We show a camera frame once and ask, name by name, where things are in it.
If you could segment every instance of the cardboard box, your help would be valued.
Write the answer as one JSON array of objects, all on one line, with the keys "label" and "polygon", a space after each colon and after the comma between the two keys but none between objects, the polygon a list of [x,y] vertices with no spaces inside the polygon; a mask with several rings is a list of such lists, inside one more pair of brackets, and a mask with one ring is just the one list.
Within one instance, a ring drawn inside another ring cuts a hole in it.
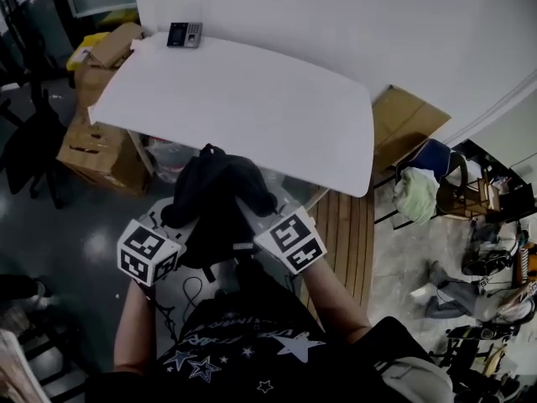
[{"label": "cardboard box", "polygon": [[78,107],[57,159],[86,181],[121,193],[143,195],[147,172],[126,130],[90,125],[87,110]]},{"label": "cardboard box", "polygon": [[115,74],[115,70],[95,67],[88,61],[82,64],[75,72],[78,105],[83,108],[93,106]]},{"label": "cardboard box", "polygon": [[90,34],[89,36],[84,37],[82,43],[78,45],[76,51],[73,52],[73,55],[68,59],[67,64],[65,65],[67,70],[75,71],[78,69],[90,54],[91,49],[101,40],[107,37],[107,35],[108,32]]},{"label": "cardboard box", "polygon": [[373,168],[381,172],[396,164],[449,120],[440,109],[391,86],[373,105]]},{"label": "cardboard box", "polygon": [[143,29],[139,25],[135,23],[120,25],[91,49],[91,64],[109,69],[129,54],[133,39],[143,37]]}]

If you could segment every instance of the wooden board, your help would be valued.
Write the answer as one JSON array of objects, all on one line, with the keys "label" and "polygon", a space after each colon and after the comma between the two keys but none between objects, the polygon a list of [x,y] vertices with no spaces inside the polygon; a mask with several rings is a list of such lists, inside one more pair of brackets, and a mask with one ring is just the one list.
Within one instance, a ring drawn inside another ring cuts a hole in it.
[{"label": "wooden board", "polygon": [[[329,191],[310,211],[328,250],[326,262],[355,300],[365,307],[373,273],[374,208],[374,190],[370,185],[367,195],[361,198]],[[300,300],[317,319],[304,284]]]}]

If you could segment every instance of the black chair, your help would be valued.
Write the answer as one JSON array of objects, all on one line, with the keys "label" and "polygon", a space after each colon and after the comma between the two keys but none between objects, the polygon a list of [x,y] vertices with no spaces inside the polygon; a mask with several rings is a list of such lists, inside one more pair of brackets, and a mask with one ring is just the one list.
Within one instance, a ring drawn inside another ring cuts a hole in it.
[{"label": "black chair", "polygon": [[[440,184],[438,192],[436,193],[436,214],[431,219],[450,213],[457,201],[465,201],[465,193],[468,186],[466,161],[462,155],[451,151],[449,147],[434,139],[427,140],[421,148],[401,160],[395,168],[394,175],[375,185],[374,189],[377,189],[392,180],[395,180],[397,183],[401,178],[401,172],[408,167],[432,170],[436,180]],[[459,168],[461,169],[461,184],[459,186],[454,186],[447,181],[446,176]],[[397,210],[390,212],[375,220],[375,224],[397,215],[398,213],[399,211]],[[399,230],[411,223],[412,221],[407,221],[404,224],[394,227],[394,230]]]},{"label": "black chair", "polygon": [[58,114],[50,106],[47,90],[41,92],[39,83],[33,83],[31,89],[35,114],[28,120],[23,122],[9,111],[9,100],[0,105],[0,115],[18,127],[0,156],[0,172],[6,170],[12,194],[19,193],[34,178],[30,186],[32,198],[37,197],[35,189],[43,175],[46,175],[55,207],[61,209],[62,202],[56,193],[54,168],[58,165],[56,155],[67,128],[60,123]]}]

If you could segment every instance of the white table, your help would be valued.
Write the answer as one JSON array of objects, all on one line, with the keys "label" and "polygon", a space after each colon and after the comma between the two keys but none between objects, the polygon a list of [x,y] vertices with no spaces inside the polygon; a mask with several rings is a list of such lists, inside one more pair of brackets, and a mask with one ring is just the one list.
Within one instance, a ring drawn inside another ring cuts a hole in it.
[{"label": "white table", "polygon": [[108,123],[351,196],[368,191],[373,115],[360,83],[261,48],[204,37],[198,50],[136,44],[91,112]]}]

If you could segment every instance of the office chair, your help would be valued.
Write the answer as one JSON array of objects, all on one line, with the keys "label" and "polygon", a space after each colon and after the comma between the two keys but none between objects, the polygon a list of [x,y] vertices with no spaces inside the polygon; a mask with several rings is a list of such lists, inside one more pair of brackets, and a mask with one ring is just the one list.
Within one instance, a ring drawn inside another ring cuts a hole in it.
[{"label": "office chair", "polygon": [[35,114],[24,122],[9,111],[9,100],[0,105],[0,116],[17,127],[0,156],[0,172],[6,170],[12,194],[19,193],[34,178],[30,186],[32,198],[37,197],[36,187],[46,175],[52,201],[56,209],[61,209],[63,204],[56,193],[54,167],[67,128],[50,106],[48,91],[41,91],[39,82],[32,82],[31,90]]}]

